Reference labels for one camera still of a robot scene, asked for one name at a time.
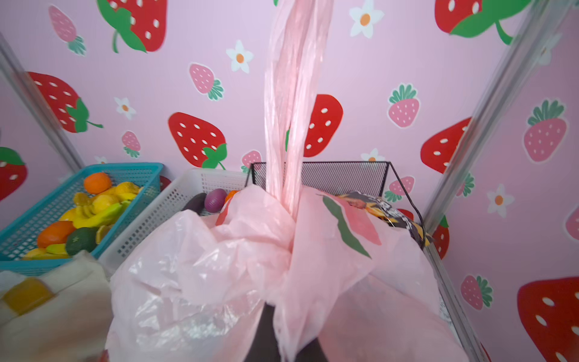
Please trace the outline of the white canvas tote bag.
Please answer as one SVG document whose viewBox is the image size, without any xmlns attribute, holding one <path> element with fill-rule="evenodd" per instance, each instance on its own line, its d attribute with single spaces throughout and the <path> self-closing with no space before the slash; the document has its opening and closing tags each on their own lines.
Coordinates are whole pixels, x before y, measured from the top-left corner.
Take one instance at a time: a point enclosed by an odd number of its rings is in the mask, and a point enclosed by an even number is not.
<svg viewBox="0 0 579 362">
<path fill-rule="evenodd" d="M 109 276 L 89 253 L 38 277 L 1 273 L 3 361 L 106 361 Z"/>
</svg>

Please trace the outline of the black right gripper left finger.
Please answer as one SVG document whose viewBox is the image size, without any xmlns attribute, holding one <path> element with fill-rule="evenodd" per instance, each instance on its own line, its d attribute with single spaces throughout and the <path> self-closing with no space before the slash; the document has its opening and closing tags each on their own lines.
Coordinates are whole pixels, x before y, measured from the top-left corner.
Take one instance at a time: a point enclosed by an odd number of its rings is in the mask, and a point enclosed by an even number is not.
<svg viewBox="0 0 579 362">
<path fill-rule="evenodd" d="M 274 331 L 274 306 L 265 304 L 259 319 L 256 334 L 244 362 L 280 362 Z"/>
</svg>

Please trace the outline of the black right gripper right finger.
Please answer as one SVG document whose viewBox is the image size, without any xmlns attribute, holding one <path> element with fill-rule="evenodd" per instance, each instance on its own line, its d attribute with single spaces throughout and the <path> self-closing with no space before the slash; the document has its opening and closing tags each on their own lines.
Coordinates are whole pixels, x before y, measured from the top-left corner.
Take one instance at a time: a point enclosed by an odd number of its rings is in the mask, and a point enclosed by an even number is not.
<svg viewBox="0 0 579 362">
<path fill-rule="evenodd" d="M 328 362 L 318 338 L 309 342 L 297 354 L 296 362 Z"/>
</svg>

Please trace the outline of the pink plastic grocery bag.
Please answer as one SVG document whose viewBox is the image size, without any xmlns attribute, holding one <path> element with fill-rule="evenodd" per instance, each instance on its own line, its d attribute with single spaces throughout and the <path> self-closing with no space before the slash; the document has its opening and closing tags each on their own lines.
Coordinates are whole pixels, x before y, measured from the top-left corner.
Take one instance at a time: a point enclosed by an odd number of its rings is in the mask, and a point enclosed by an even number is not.
<svg viewBox="0 0 579 362">
<path fill-rule="evenodd" d="M 266 185 L 220 215 L 181 211 L 111 280 L 112 361 L 242 361 L 265 304 L 281 361 L 318 338 L 328 361 L 465 361 L 439 315 L 431 264 L 405 229 L 302 184 L 305 139 L 333 14 L 331 1 L 277 9 L 265 73 Z"/>
</svg>

